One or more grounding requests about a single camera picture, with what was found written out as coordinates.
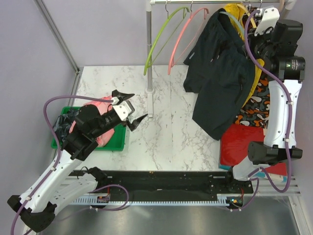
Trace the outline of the pale teal hanger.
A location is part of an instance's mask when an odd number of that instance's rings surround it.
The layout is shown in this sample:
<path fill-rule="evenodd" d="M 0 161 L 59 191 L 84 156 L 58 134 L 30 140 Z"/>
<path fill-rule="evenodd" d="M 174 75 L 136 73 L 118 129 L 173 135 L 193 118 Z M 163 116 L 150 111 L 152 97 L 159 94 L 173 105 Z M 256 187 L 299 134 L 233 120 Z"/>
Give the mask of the pale teal hanger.
<path fill-rule="evenodd" d="M 224 11 L 220 11 L 219 13 L 228 16 L 238 27 L 240 35 L 244 36 L 244 28 L 241 26 L 239 21 L 232 14 L 230 14 L 228 12 L 224 12 Z"/>

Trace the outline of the dark navy shorts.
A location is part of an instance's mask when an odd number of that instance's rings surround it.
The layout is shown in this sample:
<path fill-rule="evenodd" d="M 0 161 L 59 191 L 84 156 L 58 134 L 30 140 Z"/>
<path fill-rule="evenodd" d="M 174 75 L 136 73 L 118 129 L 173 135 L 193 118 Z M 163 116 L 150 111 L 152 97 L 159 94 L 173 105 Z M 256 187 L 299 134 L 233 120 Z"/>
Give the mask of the dark navy shorts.
<path fill-rule="evenodd" d="M 208 20 L 184 60 L 183 87 L 198 95 L 192 119 L 211 138 L 220 140 L 244 105 L 255 77 L 244 42 L 224 9 Z"/>

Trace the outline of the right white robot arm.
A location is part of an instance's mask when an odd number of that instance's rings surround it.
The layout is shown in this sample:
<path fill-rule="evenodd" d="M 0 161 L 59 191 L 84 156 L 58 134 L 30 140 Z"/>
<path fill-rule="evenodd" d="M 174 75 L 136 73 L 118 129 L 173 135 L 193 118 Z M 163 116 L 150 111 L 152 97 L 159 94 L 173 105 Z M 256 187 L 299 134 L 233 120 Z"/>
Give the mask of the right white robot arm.
<path fill-rule="evenodd" d="M 234 193 L 242 186 L 241 180 L 251 179 L 257 172 L 286 163 L 291 173 L 291 162 L 302 158 L 302 149 L 295 139 L 297 100 L 305 77 L 306 61 L 295 56 L 303 24 L 294 20 L 278 20 L 274 27 L 262 32 L 245 30 L 245 47 L 251 61 L 262 59 L 260 66 L 268 76 L 270 110 L 267 133 L 263 141 L 252 141 L 247 156 L 232 168 L 233 176 L 224 180 L 224 187 Z"/>

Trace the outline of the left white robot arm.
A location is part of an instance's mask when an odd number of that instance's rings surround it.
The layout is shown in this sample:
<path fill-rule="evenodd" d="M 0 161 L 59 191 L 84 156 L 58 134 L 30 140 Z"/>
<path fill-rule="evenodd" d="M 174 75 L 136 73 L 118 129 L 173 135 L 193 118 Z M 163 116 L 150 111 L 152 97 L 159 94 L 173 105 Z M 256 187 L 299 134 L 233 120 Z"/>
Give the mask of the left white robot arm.
<path fill-rule="evenodd" d="M 97 167 L 90 168 L 69 186 L 63 189 L 59 189 L 59 186 L 98 147 L 98 137 L 118 125 L 127 126 L 131 131 L 138 127 L 145 115 L 133 122 L 129 121 L 129 116 L 135 112 L 129 101 L 133 96 L 134 94 L 114 90 L 110 99 L 96 99 L 97 102 L 107 103 L 110 107 L 110 110 L 103 114 L 93 104 L 82 106 L 75 116 L 72 132 L 63 142 L 52 132 L 57 143 L 57 156 L 27 191 L 21 195 L 12 195 L 7 201 L 16 213 L 11 225 L 11 234 L 14 234 L 18 219 L 21 219 L 30 231 L 39 233 L 75 199 L 86 193 L 106 190 L 107 180 Z"/>

